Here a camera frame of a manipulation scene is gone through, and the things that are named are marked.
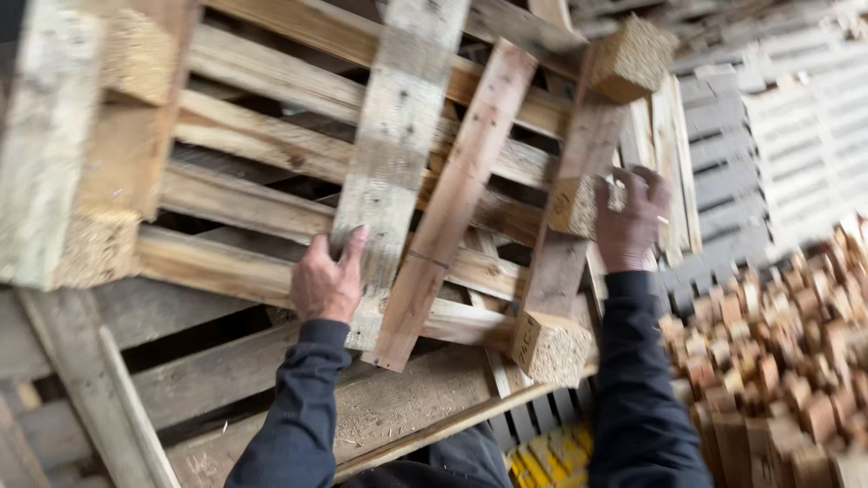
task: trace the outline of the weathered wood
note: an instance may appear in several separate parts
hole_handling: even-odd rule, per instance
[[[154,485],[159,488],[181,488],[172,466],[168,463],[166,452],[160,445],[157,433],[151,425],[151,420],[139,400],[133,380],[129,377],[127,365],[121,357],[121,350],[118,349],[115,338],[106,326],[100,326],[99,342],[108,375],[114,383],[115,395],[121,399],[123,413],[133,429],[139,453],[151,474]]]
[[[535,71],[536,59],[498,42],[389,295],[377,345],[362,360],[404,369]]]
[[[50,289],[98,111],[104,31],[56,0],[30,3],[24,26],[0,148],[0,279]]]
[[[119,486],[156,486],[100,351],[102,318],[93,294],[69,289],[18,293],[112,479]]]
[[[288,298],[290,261],[150,226],[140,229],[139,253],[143,276],[293,308]],[[511,323],[500,313],[435,300],[422,335],[504,351],[511,341]]]
[[[332,224],[335,254],[356,226],[368,225],[376,236],[362,258],[362,300],[346,342],[362,351],[376,345],[469,0],[439,3],[436,9],[425,5],[396,0],[386,11]]]
[[[51,484],[0,394],[0,485],[49,488]]]
[[[168,166],[160,206],[302,244],[328,232],[334,216],[321,203],[182,162]]]
[[[594,61],[589,52],[586,66]],[[603,96],[588,91],[589,77],[583,77],[576,93],[573,120],[566,138],[561,160],[556,172],[558,181],[593,176],[612,162],[612,154],[621,133],[621,120],[628,106],[609,101]],[[555,199],[549,199],[546,211],[550,212]],[[529,376],[536,380],[577,386],[585,357],[593,347],[593,335],[589,331],[590,319],[585,297],[577,292],[585,267],[585,255],[590,241],[572,235],[560,234],[548,229],[547,223],[540,226],[534,247],[533,258],[524,288],[522,310],[546,313],[579,324],[557,340],[540,336],[541,330],[533,328],[528,321],[520,319],[512,357]],[[559,347],[547,343],[559,342]],[[551,357],[542,351],[543,345]]]
[[[448,346],[411,360],[404,374],[377,369],[362,379],[339,384],[335,389],[336,461],[341,464],[366,452],[378,452],[390,439],[418,435],[421,429],[441,419],[454,419],[455,412],[467,412],[490,399],[485,369],[482,351]],[[231,424],[225,432],[220,429],[169,449],[181,484],[222,486],[264,419],[262,413]]]
[[[370,68],[383,27],[321,0],[274,3],[267,0],[208,0],[207,5],[259,25],[282,36]],[[521,29],[521,20],[517,28]],[[546,26],[563,38],[552,26]],[[452,73],[446,96],[469,105],[476,92],[482,67],[460,56],[450,60]],[[532,89],[516,118],[516,124],[546,135],[563,134],[568,113],[563,100]]]

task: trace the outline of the wooden slat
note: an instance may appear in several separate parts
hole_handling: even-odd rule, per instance
[[[362,360],[404,369],[535,71],[536,59],[512,43],[495,47],[389,295],[376,348]]]
[[[112,479],[119,486],[156,487],[100,351],[97,329],[102,318],[93,294],[69,289],[18,292]]]
[[[63,7],[29,5],[0,148],[0,280],[45,289],[55,285],[101,93],[102,26]]]
[[[334,218],[334,209],[321,203],[182,162],[167,168],[160,205],[302,244],[328,232]]]
[[[377,51],[382,26],[355,16],[321,0],[208,0],[206,5],[259,25],[294,41],[370,68]],[[556,38],[564,34],[552,26]],[[520,39],[510,39],[521,45]],[[469,105],[476,92],[482,67],[459,56],[450,59],[452,74],[446,96]],[[559,136],[566,126],[567,110],[563,100],[539,89],[528,93],[516,124],[546,135]]]
[[[288,298],[293,264],[191,235],[142,226],[141,273],[155,280],[293,308]],[[422,334],[505,350],[511,324],[500,313],[435,300]]]
[[[437,9],[426,4],[396,0],[386,11],[332,224],[336,254],[356,226],[369,226],[375,236],[362,258],[362,300],[346,342],[362,351],[377,342],[469,0],[449,0]]]
[[[51,484],[0,394],[0,485],[49,488]]]

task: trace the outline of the right hand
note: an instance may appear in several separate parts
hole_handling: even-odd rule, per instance
[[[659,217],[668,215],[669,192],[654,171],[615,168],[615,179],[627,188],[621,212],[608,207],[609,189],[600,178],[596,185],[597,246],[609,273],[646,271],[646,255],[657,240]]]
[[[302,320],[350,323],[362,298],[361,262],[368,227],[353,229],[338,262],[329,255],[328,235],[316,234],[299,264],[293,266],[289,298]]]

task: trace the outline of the finger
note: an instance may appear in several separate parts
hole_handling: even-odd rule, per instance
[[[627,189],[627,207],[635,207],[648,199],[648,185],[639,175],[624,168],[615,168],[612,175]]]
[[[368,226],[358,226],[352,230],[350,240],[344,246],[344,252],[340,255],[339,265],[344,269],[358,270],[361,267],[362,254],[365,253],[365,244],[368,241]]]
[[[332,260],[328,254],[328,234],[319,233],[311,239],[311,246],[307,249],[303,259],[321,259],[323,257]]]
[[[597,204],[597,215],[599,215],[608,210],[609,188],[606,180],[600,176],[594,179],[594,186],[594,198]]]
[[[651,168],[645,168],[644,166],[633,168],[633,172],[648,184],[648,201],[657,207],[666,208],[669,192],[667,191],[666,182],[663,181],[663,177]]]

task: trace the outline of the dark sleeve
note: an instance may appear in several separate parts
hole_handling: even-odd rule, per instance
[[[299,343],[277,370],[275,399],[265,423],[238,459],[226,487],[313,488],[334,477],[334,387],[350,364],[344,351],[349,327],[308,320]]]
[[[606,286],[590,486],[712,486],[696,431],[669,385],[651,274],[610,274]]]

